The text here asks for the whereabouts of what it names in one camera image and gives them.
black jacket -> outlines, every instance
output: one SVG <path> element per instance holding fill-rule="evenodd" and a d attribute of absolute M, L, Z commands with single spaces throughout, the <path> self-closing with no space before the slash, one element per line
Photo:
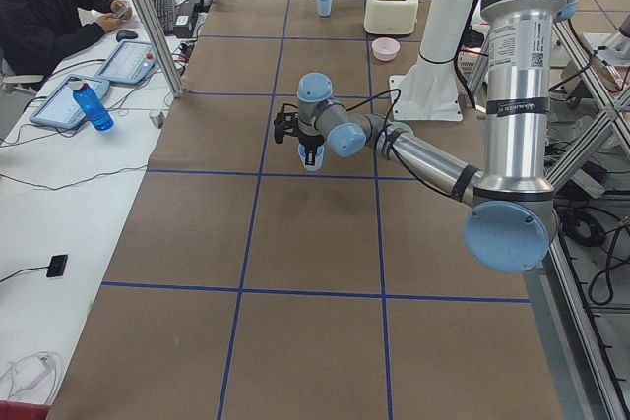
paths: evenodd
<path fill-rule="evenodd" d="M 0 0 L 0 47 L 16 74 L 49 76 L 59 62 L 92 46 L 104 32 L 81 26 L 77 7 L 111 12 L 114 0 Z"/>

computer mouse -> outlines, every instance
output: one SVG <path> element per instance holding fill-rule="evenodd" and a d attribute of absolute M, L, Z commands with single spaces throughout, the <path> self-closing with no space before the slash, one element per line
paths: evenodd
<path fill-rule="evenodd" d="M 119 30 L 116 34 L 116 41 L 122 41 L 123 39 L 136 39 L 138 34 L 131 30 Z"/>

white desk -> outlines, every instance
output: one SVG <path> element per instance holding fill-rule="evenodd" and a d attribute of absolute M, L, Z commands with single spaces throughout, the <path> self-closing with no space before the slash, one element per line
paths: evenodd
<path fill-rule="evenodd" d="M 138 31 L 140 39 L 146 39 Z M 169 38 L 174 50 L 180 40 Z M 67 58 L 58 69 L 80 61 L 106 58 L 115 33 Z M 68 74 L 94 74 L 100 63 L 82 65 L 54 76 L 40 95 L 51 92 Z M 103 103 L 110 107 L 132 88 L 112 86 Z M 114 127 L 98 132 L 85 124 L 73 138 L 50 129 L 24 127 L 20 142 L 51 135 L 15 147 L 0 147 L 0 173 L 51 187 L 63 186 L 99 173 L 147 164 L 159 136 L 149 110 L 165 109 L 172 95 L 163 75 L 155 73 L 133 92 L 119 111 Z M 34 103 L 23 114 L 8 142 L 30 123 Z M 0 278 L 17 270 L 47 266 L 57 254 L 68 254 L 62 277 L 46 278 L 45 270 L 20 274 L 0 284 L 0 376 L 12 362 L 40 351 L 58 353 L 61 379 L 81 335 L 86 316 L 116 246 L 125 219 L 144 176 L 144 169 L 101 177 L 59 191 L 0 178 Z M 52 381 L 14 400 L 43 403 Z M 8 389 L 0 384 L 0 399 Z"/>

white robot link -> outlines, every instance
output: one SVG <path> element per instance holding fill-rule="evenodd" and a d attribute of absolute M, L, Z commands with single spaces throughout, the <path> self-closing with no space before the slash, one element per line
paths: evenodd
<path fill-rule="evenodd" d="M 283 107 L 277 115 L 276 142 L 285 135 L 297 137 L 307 168 L 313 167 L 325 142 L 341 157 L 364 146 L 375 149 L 472 208 L 464 235 L 481 263 L 504 272 L 529 270 L 543 260 L 557 230 L 554 190 L 543 166 L 551 28 L 570 17 L 576 4 L 481 1 L 481 14 L 490 23 L 483 172 L 387 117 L 350 113 L 334 99 L 331 79 L 317 72 L 299 82 L 297 111 Z"/>

bowl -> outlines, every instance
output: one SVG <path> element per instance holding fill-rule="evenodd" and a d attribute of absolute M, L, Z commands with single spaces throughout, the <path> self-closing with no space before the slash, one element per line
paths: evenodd
<path fill-rule="evenodd" d="M 381 61 L 391 61 L 398 54 L 401 46 L 393 38 L 382 37 L 372 41 L 372 54 Z"/>

